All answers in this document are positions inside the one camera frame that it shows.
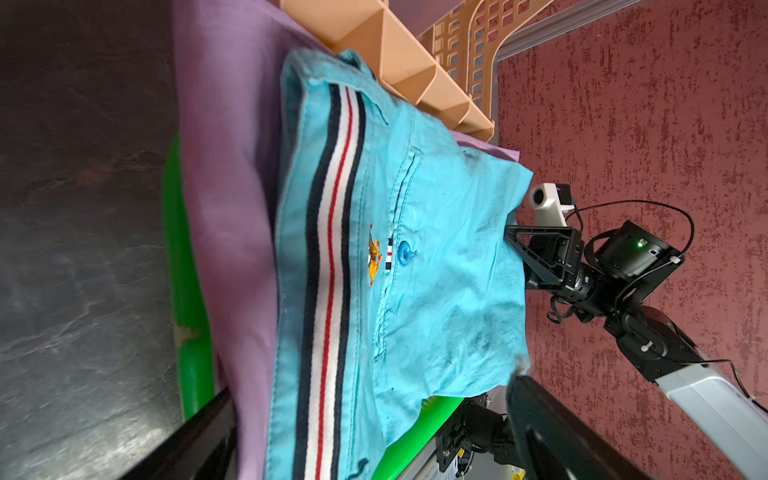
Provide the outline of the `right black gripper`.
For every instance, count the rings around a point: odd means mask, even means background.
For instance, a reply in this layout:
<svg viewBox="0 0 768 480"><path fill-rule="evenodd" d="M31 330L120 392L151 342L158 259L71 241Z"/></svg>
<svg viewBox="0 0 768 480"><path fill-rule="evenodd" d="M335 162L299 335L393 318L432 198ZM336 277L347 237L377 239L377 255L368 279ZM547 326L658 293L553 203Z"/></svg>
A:
<svg viewBox="0 0 768 480"><path fill-rule="evenodd" d="M529 290L544 291L552 298L550 315L605 315L606 300L600 290L605 277L582 261L584 242L572 227L505 227L504 240L521 260Z"/></svg>

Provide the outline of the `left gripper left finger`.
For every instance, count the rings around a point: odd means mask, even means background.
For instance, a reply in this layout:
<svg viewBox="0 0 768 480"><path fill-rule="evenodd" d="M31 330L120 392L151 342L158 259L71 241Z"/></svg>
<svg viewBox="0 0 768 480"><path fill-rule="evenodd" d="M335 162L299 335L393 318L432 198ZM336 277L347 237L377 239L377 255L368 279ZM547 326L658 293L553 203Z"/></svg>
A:
<svg viewBox="0 0 768 480"><path fill-rule="evenodd" d="M124 479L234 479L237 421L228 389L218 393Z"/></svg>

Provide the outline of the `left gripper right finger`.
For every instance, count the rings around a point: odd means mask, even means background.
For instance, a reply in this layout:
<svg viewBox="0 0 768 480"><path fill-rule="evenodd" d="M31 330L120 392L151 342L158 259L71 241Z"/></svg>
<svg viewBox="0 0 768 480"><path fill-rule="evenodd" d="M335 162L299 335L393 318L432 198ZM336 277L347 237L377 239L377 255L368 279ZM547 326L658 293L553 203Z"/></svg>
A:
<svg viewBox="0 0 768 480"><path fill-rule="evenodd" d="M506 403L527 479L649 477L531 377L510 378Z"/></svg>

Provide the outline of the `green plastic basket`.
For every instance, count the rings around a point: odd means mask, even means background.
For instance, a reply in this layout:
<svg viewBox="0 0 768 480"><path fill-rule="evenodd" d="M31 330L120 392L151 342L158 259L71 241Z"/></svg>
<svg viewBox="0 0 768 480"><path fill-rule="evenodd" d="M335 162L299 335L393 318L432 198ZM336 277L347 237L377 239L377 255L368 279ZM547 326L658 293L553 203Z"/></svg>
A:
<svg viewBox="0 0 768 480"><path fill-rule="evenodd" d="M183 417L191 418L218 392L208 316L199 286L185 211L180 140L174 136L165 163L161 214L170 285L178 385ZM416 425L389 447L375 479L459 479L472 454L453 446L438 451L435 435L460 405L455 398L423 402Z"/></svg>

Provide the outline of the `teal pants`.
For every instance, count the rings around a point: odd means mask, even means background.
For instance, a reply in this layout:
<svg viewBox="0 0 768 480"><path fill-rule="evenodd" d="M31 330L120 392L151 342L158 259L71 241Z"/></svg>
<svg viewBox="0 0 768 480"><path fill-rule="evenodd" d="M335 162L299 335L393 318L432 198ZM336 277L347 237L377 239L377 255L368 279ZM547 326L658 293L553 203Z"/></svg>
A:
<svg viewBox="0 0 768 480"><path fill-rule="evenodd" d="M352 51L290 52L281 110L265 475L368 479L426 399L491 391L526 355L504 229L532 174L461 145Z"/></svg>

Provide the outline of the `purple pants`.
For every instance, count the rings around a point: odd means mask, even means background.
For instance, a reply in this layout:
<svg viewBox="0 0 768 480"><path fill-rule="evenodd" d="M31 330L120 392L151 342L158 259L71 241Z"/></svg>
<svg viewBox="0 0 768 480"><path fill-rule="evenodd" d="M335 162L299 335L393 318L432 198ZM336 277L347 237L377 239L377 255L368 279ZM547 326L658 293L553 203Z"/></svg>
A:
<svg viewBox="0 0 768 480"><path fill-rule="evenodd" d="M277 278L280 72L316 40L272 1L177 1L181 180L218 379L238 420L236 475L264 475Z"/></svg>

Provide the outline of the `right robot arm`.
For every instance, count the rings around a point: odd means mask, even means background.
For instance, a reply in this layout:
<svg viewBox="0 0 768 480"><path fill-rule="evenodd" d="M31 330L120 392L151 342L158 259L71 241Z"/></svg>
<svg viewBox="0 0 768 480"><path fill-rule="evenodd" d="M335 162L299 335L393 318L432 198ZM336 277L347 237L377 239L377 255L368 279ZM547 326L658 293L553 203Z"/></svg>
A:
<svg viewBox="0 0 768 480"><path fill-rule="evenodd" d="M631 221L589 242L572 227L505 229L528 288L550 294L549 320L596 318L624 357L675 403L747 479L767 476L767 410L715 370L667 315L645 305L683 252Z"/></svg>

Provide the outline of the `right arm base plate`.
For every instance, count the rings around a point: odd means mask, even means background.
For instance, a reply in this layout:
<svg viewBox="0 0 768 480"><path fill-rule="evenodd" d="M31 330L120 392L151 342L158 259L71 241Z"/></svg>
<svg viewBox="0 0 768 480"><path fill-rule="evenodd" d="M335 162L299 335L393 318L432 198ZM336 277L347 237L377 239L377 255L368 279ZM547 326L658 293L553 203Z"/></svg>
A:
<svg viewBox="0 0 768 480"><path fill-rule="evenodd" d="M522 461L506 414L490 410L478 398L462 400L435 435L439 471L461 458L466 467L476 454L490 454L495 463L521 467Z"/></svg>

